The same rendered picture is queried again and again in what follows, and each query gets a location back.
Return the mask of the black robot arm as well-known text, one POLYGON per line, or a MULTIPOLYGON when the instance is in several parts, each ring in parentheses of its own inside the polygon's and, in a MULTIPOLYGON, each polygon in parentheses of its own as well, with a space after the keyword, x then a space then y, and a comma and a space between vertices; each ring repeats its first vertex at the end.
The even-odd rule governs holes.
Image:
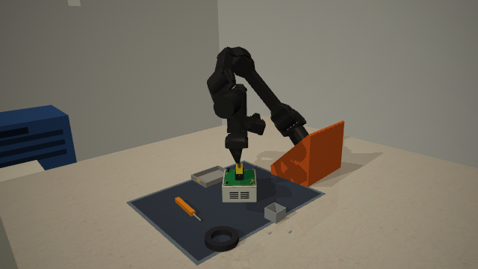
MULTIPOLYGON (((246 79, 270 109, 270 119, 274 122, 275 127, 284 137, 289 136, 294 146, 308 136, 308 132, 303 126, 307 122, 302 115, 292 109, 290 105, 279 101, 255 71, 255 63, 251 54, 240 46, 234 48, 227 46, 218 54, 215 71, 207 80, 208 89, 214 102, 214 112, 218 117, 227 119, 237 112, 246 111, 247 88, 243 84, 236 84, 235 75, 246 79)), ((263 135, 265 126, 266 123, 263 119, 261 120, 260 114, 254 113, 243 119, 243 134, 247 134, 248 131, 263 135)))

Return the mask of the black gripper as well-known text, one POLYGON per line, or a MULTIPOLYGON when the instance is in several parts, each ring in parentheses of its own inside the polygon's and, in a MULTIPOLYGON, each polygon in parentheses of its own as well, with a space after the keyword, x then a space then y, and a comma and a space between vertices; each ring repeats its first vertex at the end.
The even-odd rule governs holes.
POLYGON ((248 134, 243 134, 243 119, 247 118, 247 112, 241 111, 227 118, 227 133, 225 148, 229 149, 236 164, 240 163, 242 149, 248 148, 248 134))

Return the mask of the yellow power plug with grey cables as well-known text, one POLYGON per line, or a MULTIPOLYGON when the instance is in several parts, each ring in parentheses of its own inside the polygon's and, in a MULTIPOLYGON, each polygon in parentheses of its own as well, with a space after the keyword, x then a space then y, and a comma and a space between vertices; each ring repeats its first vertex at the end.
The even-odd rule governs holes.
POLYGON ((236 174, 243 174, 243 163, 236 164, 236 174))

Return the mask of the dark grey work mat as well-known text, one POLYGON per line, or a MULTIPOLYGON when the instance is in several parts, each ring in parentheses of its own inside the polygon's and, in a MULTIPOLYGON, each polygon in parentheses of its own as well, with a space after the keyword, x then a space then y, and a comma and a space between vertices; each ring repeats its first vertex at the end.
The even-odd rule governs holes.
POLYGON ((190 179, 126 203, 195 265, 200 265, 221 253, 205 246, 209 229, 229 226, 238 232, 241 242, 273 224, 264 218, 265 207, 275 202, 286 208, 287 216, 325 194, 275 176, 248 161, 241 163, 244 170, 255 170, 257 202, 223 202, 223 182, 205 188, 190 179), (185 201, 201 221, 181 208, 176 197, 185 201))

